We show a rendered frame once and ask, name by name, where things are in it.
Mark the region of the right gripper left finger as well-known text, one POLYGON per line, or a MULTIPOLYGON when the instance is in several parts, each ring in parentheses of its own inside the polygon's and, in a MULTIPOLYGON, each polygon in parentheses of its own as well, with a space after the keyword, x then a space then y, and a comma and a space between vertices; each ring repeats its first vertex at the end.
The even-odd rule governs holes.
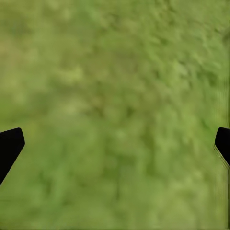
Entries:
POLYGON ((25 145, 20 127, 0 133, 0 185, 25 145))

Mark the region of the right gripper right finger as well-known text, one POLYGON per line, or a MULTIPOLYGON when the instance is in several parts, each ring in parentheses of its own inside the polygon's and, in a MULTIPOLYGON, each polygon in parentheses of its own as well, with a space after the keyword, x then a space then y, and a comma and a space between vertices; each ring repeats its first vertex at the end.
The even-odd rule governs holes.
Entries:
POLYGON ((230 129, 223 127, 218 129, 215 145, 230 165, 230 129))

